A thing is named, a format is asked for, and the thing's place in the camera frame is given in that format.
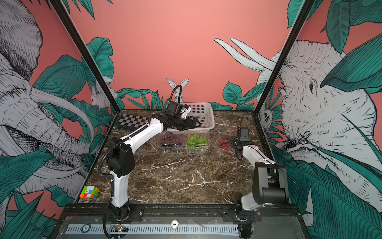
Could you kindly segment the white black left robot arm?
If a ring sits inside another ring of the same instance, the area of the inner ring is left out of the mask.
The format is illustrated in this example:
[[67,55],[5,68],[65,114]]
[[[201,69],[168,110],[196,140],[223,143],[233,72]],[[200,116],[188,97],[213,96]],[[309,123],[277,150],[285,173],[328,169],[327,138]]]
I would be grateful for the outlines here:
[[163,131],[173,128],[184,131],[201,127],[196,117],[171,118],[164,114],[153,114],[147,124],[122,138],[109,141],[108,152],[99,162],[97,172],[112,181],[110,204],[117,209],[128,204],[129,174],[135,167],[134,153],[143,144]]

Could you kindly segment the green grape bunch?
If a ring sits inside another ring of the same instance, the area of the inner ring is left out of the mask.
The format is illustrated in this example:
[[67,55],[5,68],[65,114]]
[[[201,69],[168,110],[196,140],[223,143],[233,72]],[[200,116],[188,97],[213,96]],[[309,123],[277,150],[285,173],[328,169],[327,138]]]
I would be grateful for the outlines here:
[[192,147],[207,146],[208,138],[203,135],[193,134],[187,139],[187,145]]

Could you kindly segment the clear plastic clamshell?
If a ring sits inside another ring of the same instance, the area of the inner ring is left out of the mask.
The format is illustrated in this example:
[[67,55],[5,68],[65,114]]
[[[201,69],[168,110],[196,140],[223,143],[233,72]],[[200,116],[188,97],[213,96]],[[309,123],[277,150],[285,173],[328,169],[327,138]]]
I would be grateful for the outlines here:
[[185,148],[189,150],[206,150],[210,146],[207,133],[188,133],[185,135]]
[[213,146],[221,153],[233,155],[235,154],[235,149],[229,145],[232,137],[232,134],[218,131],[214,136]]

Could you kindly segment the purple grape bunch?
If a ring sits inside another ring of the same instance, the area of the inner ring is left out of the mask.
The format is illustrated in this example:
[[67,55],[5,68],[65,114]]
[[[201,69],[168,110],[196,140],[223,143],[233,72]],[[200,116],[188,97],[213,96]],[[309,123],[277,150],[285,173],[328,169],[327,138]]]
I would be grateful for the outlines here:
[[171,132],[167,132],[161,136],[160,143],[163,146],[180,146],[182,145],[182,138],[178,135],[172,134]]

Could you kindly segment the clear plastic clamshell container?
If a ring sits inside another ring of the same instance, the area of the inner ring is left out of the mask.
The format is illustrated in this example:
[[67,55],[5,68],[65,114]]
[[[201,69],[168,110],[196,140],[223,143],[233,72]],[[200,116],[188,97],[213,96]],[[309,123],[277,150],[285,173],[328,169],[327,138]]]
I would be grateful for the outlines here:
[[163,148],[175,149],[183,146],[183,137],[166,131],[159,136],[158,145]]

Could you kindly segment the red grape bunch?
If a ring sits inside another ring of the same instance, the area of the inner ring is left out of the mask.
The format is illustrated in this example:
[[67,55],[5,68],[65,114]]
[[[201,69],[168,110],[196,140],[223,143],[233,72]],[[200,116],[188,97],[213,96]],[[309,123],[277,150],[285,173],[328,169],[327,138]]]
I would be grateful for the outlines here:
[[219,138],[218,144],[221,149],[226,151],[232,151],[232,147],[229,146],[228,141],[225,138]]

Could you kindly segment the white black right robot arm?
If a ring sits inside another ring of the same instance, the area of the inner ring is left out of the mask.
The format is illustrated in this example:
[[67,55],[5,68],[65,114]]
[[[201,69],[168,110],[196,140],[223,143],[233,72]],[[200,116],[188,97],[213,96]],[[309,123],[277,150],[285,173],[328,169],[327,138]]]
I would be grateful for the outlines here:
[[289,203],[286,167],[282,163],[272,161],[259,147],[240,137],[233,136],[228,145],[254,167],[252,192],[241,198],[243,210],[255,211],[267,205]]

